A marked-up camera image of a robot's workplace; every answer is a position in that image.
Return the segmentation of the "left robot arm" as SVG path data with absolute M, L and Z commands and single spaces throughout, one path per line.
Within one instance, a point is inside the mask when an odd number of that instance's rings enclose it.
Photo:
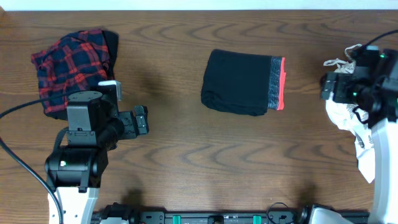
M 147 107 L 120 112 L 118 100 L 110 86 L 68 97 L 68 129 L 59 132 L 45 161 L 50 223 L 90 223 L 108 151 L 149 132 Z

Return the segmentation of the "black leggings with red waistband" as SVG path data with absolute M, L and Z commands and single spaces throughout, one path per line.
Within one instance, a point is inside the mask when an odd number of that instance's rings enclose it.
M 203 76 L 201 102 L 220 112 L 262 116 L 284 109 L 285 57 L 214 49 Z

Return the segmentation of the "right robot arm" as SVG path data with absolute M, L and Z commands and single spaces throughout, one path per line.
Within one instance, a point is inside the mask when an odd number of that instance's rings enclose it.
M 374 146 L 374 200 L 368 223 L 397 223 L 397 51 L 370 44 L 345 50 L 352 61 L 345 72 L 329 72 L 321 98 L 353 105 Z

